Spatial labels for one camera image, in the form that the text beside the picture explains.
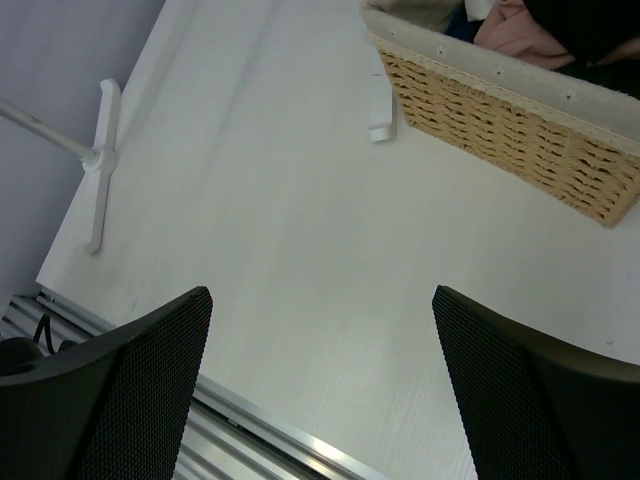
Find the black t shirt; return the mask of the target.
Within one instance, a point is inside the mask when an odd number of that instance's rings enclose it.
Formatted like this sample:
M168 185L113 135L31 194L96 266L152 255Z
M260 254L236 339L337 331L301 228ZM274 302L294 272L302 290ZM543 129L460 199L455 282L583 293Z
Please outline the black t shirt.
M639 97L638 0L527 1L535 22L569 54L554 70Z

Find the wicker laundry basket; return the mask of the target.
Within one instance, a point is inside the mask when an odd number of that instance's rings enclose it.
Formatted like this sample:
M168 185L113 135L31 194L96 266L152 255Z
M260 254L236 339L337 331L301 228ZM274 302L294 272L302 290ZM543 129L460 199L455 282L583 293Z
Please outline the wicker laundry basket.
M452 38L452 9L360 7L408 124L616 225L639 199L638 100Z

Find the white cloth in basket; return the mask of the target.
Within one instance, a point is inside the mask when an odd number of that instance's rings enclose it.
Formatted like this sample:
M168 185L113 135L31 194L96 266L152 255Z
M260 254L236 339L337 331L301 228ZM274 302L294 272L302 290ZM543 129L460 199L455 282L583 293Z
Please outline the white cloth in basket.
M496 0L464 0L467 20L469 22L484 21L495 4Z

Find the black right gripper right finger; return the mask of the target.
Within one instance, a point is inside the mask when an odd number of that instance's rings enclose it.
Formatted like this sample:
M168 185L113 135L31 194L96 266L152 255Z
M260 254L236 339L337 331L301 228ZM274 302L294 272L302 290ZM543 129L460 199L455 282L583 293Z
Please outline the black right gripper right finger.
M450 287L432 309L480 479L636 479L639 368Z

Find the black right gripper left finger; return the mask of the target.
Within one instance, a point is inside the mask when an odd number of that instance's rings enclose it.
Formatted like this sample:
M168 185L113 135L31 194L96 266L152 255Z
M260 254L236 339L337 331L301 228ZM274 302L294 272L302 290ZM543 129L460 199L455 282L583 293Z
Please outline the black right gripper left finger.
M196 287L1 375L2 478L172 478L212 310Z

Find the pink cloth in basket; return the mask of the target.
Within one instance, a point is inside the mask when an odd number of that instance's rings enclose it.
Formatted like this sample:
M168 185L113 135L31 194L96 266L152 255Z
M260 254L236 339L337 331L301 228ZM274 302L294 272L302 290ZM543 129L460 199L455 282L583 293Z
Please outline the pink cloth in basket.
M479 29L474 44L554 70L569 58L569 54L535 22L526 2L497 1Z

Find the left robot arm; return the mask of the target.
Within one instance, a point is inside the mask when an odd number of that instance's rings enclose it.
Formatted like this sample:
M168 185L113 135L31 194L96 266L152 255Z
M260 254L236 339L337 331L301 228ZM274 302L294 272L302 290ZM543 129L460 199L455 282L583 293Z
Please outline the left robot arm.
M1 341L1 375L10 376L24 373L33 368L33 364L44 357L39 347L44 337L47 352L54 355L76 345L72 340L63 340L58 348L54 347L51 316L45 314L39 321L32 338L12 337Z

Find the white garment rack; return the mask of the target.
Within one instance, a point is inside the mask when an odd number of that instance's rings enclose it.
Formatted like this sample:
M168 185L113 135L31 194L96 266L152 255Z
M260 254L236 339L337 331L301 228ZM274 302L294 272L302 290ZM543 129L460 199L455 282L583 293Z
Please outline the white garment rack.
M388 141L395 130L395 101L390 80L377 53L372 55L368 138L372 143ZM47 142L75 155L82 163L88 182L85 206L89 220L81 230L86 252L94 255L102 244L110 178L116 169L116 134L121 106L121 89L112 78L100 82L99 106L94 145L85 146L66 136L34 115L6 100L1 101L1 116Z

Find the blue cloth in basket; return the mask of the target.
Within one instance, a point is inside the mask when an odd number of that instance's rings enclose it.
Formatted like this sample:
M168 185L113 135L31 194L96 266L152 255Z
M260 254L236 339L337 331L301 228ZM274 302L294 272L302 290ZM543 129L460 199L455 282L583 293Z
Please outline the blue cloth in basket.
M473 43L483 23L483 20L470 21L466 10L460 7L455 10L444 34L463 42Z

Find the aluminium front rail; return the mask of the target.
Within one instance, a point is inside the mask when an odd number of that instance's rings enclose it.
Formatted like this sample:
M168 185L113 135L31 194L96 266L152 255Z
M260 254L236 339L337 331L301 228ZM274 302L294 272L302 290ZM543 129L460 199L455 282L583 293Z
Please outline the aluminium front rail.
M5 479L374 479L377 472L200 374L197 287L119 327L49 293L1 320Z

